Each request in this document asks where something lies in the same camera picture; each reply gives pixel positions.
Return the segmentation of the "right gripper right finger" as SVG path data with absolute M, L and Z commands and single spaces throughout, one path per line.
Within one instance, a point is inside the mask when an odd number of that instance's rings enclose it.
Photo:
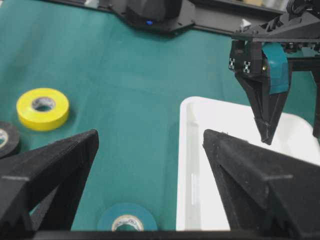
M 211 129 L 203 148 L 231 230 L 319 239 L 318 165 Z

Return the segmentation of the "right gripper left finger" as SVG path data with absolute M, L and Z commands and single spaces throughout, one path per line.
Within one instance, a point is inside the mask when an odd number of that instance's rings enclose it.
M 91 129 L 0 161 L 0 238 L 70 231 L 99 148 Z

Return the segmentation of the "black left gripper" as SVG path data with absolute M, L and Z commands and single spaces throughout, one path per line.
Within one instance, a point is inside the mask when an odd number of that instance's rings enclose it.
M 237 30 L 231 38 L 229 70 L 244 89 L 255 120 L 262 123 L 261 141 L 271 145 L 291 87 L 283 47 L 287 52 L 320 51 L 320 6 L 288 4 L 285 13 Z

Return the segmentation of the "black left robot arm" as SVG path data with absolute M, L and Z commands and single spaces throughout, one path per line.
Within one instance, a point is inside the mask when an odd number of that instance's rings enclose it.
M 320 87 L 320 56 L 288 57 L 302 48 L 320 51 L 320 2 L 290 0 L 286 13 L 232 35 L 228 68 L 249 100 L 261 141 L 271 145 L 293 72 L 310 72 Z

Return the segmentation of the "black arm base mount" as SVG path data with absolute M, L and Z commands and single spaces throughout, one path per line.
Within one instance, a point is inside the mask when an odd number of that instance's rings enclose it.
M 235 0 L 60 0 L 59 4 L 112 13 L 127 25 L 171 35 L 188 29 L 230 36 L 243 20 L 270 21 L 282 11 Z

